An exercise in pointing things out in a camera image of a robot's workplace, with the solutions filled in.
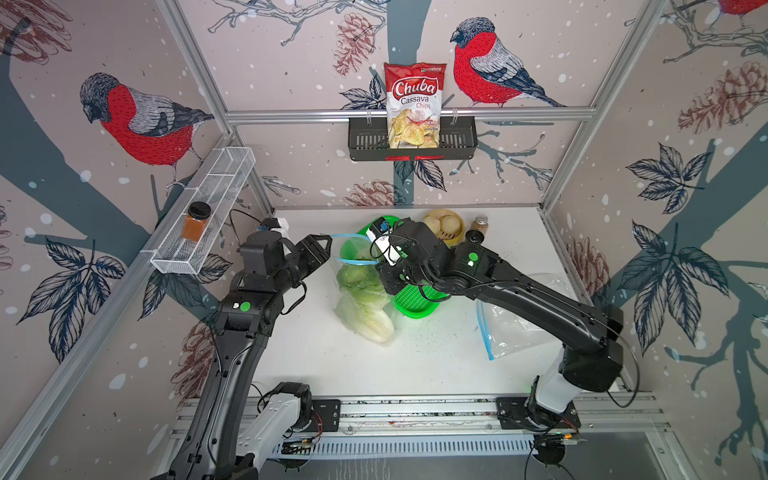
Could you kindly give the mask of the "green plastic basket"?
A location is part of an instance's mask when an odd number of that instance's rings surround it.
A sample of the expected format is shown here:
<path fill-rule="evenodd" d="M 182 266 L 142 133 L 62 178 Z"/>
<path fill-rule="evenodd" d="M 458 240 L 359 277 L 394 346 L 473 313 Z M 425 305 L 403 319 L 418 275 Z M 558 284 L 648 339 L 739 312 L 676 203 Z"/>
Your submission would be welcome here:
<path fill-rule="evenodd" d="M 399 219 L 394 216 L 383 217 L 388 219 L 388 221 L 392 224 L 392 227 L 394 227 L 399 221 Z M 365 234 L 368 226 L 361 230 L 360 234 Z M 441 302 L 446 301 L 449 298 L 447 294 L 438 292 L 429 286 L 427 286 L 423 291 L 417 291 L 414 287 L 409 286 L 401 291 L 399 295 L 393 297 L 394 307 L 401 314 L 412 319 L 423 319 L 431 315 L 438 308 L 438 305 Z"/>

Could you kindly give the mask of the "chinese cabbage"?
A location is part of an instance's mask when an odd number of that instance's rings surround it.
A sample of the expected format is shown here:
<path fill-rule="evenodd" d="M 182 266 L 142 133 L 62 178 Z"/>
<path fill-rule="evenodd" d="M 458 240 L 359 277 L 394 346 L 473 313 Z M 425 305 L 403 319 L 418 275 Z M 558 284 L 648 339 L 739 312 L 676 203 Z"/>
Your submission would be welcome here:
<path fill-rule="evenodd" d="M 337 273 L 336 279 L 339 289 L 348 293 L 363 307 L 379 309 L 389 300 L 378 272 L 372 265 L 344 264 Z"/>
<path fill-rule="evenodd" d="M 342 321 L 349 329 L 375 343 L 387 343 L 394 335 L 394 324 L 383 309 L 353 307 L 342 315 Z"/>

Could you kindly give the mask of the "chinese cabbage front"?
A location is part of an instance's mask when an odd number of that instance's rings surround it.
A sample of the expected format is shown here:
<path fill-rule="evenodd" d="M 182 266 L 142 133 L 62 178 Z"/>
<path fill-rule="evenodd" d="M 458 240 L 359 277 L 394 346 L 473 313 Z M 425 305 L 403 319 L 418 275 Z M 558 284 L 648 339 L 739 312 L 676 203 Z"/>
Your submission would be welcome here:
<path fill-rule="evenodd" d="M 349 329 L 375 343 L 387 343 L 394 335 L 394 324 L 383 309 L 353 307 L 342 315 L 342 321 Z"/>

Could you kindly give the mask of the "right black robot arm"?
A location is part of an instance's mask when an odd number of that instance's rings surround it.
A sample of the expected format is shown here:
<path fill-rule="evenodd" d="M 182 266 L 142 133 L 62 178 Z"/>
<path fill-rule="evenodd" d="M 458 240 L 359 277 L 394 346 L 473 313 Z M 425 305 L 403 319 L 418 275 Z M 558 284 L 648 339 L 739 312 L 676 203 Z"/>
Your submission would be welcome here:
<path fill-rule="evenodd" d="M 570 404 L 584 391 L 610 389 L 623 370 L 620 323 L 533 280 L 483 246 L 470 230 L 464 242 L 447 246 L 423 222 L 395 223 L 380 217 L 366 232 L 381 261 L 376 269 L 385 290 L 426 286 L 451 297 L 501 307 L 559 339 L 562 350 L 535 379 L 521 412 L 500 411 L 503 427 L 544 432 L 562 423 Z"/>

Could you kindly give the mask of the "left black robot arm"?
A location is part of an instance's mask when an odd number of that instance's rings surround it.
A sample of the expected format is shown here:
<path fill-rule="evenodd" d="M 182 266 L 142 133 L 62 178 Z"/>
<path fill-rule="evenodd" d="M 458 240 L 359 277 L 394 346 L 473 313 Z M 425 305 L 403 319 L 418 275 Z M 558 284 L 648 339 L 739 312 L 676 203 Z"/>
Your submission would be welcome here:
<path fill-rule="evenodd" d="M 312 416 L 308 385 L 282 382 L 269 391 L 256 420 L 242 419 L 256 367 L 277 319 L 290 313 L 287 292 L 331 257 L 332 238 L 310 234 L 292 243 L 257 231 L 240 248 L 244 267 L 220 302 L 211 331 L 215 358 L 191 426 L 164 479 L 256 479 L 290 430 Z"/>

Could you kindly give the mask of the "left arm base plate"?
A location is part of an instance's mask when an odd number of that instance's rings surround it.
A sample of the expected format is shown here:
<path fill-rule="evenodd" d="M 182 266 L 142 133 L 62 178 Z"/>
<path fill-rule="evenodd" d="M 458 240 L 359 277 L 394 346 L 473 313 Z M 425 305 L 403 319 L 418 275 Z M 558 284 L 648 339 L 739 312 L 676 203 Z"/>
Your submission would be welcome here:
<path fill-rule="evenodd" d="M 255 426 L 261 434 L 318 435 L 339 428 L 339 400 L 314 400 L 311 396 L 276 393 L 259 404 Z"/>

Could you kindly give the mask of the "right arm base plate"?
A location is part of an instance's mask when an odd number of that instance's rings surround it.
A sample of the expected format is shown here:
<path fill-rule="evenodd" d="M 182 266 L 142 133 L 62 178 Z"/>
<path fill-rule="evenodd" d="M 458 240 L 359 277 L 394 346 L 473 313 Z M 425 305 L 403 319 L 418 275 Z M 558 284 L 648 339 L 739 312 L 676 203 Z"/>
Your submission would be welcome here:
<path fill-rule="evenodd" d="M 503 430 L 527 430 L 546 433 L 557 429 L 578 430 L 581 422 L 574 402 L 563 413 L 555 413 L 539 406 L 532 397 L 508 396 L 495 399 L 497 419 Z"/>

